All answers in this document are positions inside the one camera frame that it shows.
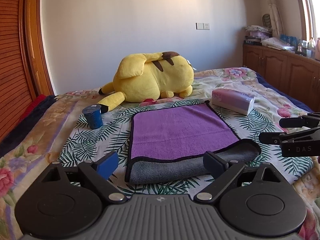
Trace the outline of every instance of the window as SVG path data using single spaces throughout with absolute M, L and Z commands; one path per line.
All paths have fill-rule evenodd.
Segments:
M 320 0 L 298 0 L 301 15 L 302 39 L 320 37 Z
M 313 37 L 320 38 L 320 0 L 309 0 L 311 10 L 311 22 L 313 27 Z

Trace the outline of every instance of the leaf-patterned sheet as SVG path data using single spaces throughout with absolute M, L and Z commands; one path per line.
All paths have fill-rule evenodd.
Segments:
M 213 181 L 212 176 L 203 175 L 184 180 L 166 183 L 129 185 L 124 182 L 126 170 L 131 117 L 137 112 L 155 109 L 171 108 L 184 105 L 204 103 L 204 99 L 187 99 L 150 106 L 140 106 L 103 115 L 103 126 L 97 130 L 90 130 L 83 116 L 79 118 L 75 129 L 63 147 L 59 160 L 64 166 L 77 165 L 84 160 L 96 161 L 110 151 L 119 155 L 119 166 L 109 178 L 109 182 L 122 191 L 125 195 L 131 194 L 190 194 L 191 197 Z M 309 157 L 283 158 L 279 146 L 263 145 L 258 136 L 261 132 L 281 131 L 271 120 L 257 110 L 252 110 L 248 116 L 237 114 L 228 109 L 212 106 L 217 114 L 238 134 L 240 138 L 250 138 L 256 141 L 262 153 L 255 160 L 248 163 L 257 166 L 268 161 L 293 183 L 305 172 L 312 168 Z

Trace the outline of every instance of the window frame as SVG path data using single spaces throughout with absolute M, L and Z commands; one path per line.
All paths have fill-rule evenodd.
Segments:
M 301 30 L 302 39 L 309 41 L 311 37 L 314 37 L 316 30 L 315 18 L 313 13 L 313 5 L 311 0 L 298 0 L 300 17 L 301 17 Z

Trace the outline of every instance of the plush toy foot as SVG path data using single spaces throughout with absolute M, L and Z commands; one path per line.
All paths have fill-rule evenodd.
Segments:
M 172 91 L 165 91 L 160 94 L 161 98 L 173 98 L 174 93 Z
M 186 97 L 190 96 L 191 93 L 192 93 L 192 86 L 188 86 L 187 89 L 185 89 L 179 93 L 179 97 L 186 98 Z
M 105 84 L 102 88 L 99 90 L 100 95 L 105 95 L 108 93 L 113 92 L 115 89 L 113 88 L 113 82 L 110 82 L 108 84 Z
M 116 92 L 107 96 L 98 102 L 101 105 L 101 113 L 110 112 L 119 106 L 124 101 L 124 94 L 122 92 Z

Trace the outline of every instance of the power outlet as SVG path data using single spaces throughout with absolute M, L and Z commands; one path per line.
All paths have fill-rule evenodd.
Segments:
M 204 30 L 210 30 L 210 24 L 209 23 L 204 23 L 203 24 L 203 29 Z
M 203 30 L 203 23 L 196 23 L 197 30 Z

